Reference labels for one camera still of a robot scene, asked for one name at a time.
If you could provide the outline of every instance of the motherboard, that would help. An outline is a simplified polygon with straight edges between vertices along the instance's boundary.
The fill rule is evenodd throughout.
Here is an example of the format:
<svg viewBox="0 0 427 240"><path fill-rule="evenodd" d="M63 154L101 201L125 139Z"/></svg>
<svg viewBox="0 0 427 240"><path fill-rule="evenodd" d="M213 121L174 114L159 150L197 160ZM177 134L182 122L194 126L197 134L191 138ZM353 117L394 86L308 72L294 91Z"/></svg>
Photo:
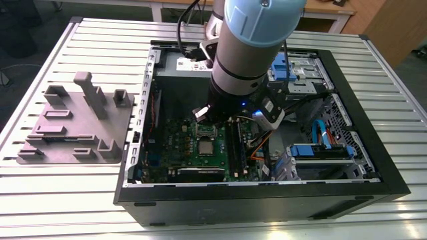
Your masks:
<svg viewBox="0 0 427 240"><path fill-rule="evenodd" d="M257 181L260 168L247 164L246 156L246 143L254 137L251 124L239 119L217 127L201 125L191 118L169 118L162 151L147 154L145 182Z"/></svg>

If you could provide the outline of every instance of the metal extrusion profile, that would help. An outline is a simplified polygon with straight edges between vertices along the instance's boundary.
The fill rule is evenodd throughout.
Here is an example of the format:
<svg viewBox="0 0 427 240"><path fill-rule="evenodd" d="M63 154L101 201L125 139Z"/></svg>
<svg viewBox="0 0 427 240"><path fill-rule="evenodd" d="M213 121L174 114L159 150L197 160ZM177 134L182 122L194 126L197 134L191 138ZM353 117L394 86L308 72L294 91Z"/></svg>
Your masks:
<svg viewBox="0 0 427 240"><path fill-rule="evenodd" d="M71 72L90 71L103 90L122 84L129 93L141 93L150 41L173 41L175 30L174 23L95 18L69 25L43 66L46 72L41 71L0 134L0 204L6 206L0 209L0 236L82 239L86 236L105 238L109 234L125 240L137 236L151 239L154 234L157 239L174 235L186 240L214 237L330 240L342 236L350 240L377 236L390 240L426 239L426 114L420 107L413 107L417 101L400 90L396 74L388 73L393 73L392 68L357 35L296 31L289 38L289 47L333 52L413 192L394 202L377 203L337 220L170 226L163 231L161 227L143 228L123 208L113 204L118 164L18 165L21 142L30 131L26 128L33 126L33 115L42 114L38 102L43 100L42 91L49 81L69 87ZM183 41L202 41L205 28L190 24L183 27L182 34ZM408 103L413 111L396 109L392 100ZM133 141L133 131L129 136L127 141Z"/></svg>

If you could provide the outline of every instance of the desk leg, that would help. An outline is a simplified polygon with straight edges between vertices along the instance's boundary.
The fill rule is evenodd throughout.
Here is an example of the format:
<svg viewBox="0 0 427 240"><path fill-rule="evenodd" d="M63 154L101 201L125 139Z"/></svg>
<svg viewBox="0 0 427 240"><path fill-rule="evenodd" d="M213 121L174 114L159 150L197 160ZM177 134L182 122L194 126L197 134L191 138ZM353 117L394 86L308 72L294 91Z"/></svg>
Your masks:
<svg viewBox="0 0 427 240"><path fill-rule="evenodd" d="M162 3L153 2L150 4L151 6L151 12L153 12L153 21L162 23Z"/></svg>
<svg viewBox="0 0 427 240"><path fill-rule="evenodd" d="M340 34L346 26L349 21L350 15L340 15L338 19L336 20L329 33L330 34Z"/></svg>

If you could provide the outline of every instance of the wooden table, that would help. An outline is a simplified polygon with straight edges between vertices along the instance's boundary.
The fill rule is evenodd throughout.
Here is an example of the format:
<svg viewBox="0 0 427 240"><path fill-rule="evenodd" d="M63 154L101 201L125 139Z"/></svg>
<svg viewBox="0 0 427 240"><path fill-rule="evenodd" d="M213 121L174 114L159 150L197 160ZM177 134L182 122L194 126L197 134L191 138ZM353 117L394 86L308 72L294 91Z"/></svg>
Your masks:
<svg viewBox="0 0 427 240"><path fill-rule="evenodd" d="M206 0L206 10L213 10L215 0ZM186 9L194 0L62 0L62 2L107 4L137 7L150 7L153 11L153 21L162 23L162 9ZM345 28L352 15L357 10L348 2L344 7L333 4L332 1L308 0L304 18L334 20L334 24L329 30L330 33L340 34Z"/></svg>

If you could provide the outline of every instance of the white cable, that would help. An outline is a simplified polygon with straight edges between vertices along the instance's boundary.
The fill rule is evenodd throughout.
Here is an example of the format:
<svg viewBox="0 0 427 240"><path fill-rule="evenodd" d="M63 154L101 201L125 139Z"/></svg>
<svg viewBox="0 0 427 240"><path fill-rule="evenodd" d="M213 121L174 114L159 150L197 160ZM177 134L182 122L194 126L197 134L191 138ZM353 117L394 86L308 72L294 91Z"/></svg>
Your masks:
<svg viewBox="0 0 427 240"><path fill-rule="evenodd" d="M235 116L235 117L237 117L237 118L242 118L242 119L247 119L247 120L251 120L251 121L257 122L254 118L250 118L250 117L247 117L247 116Z"/></svg>

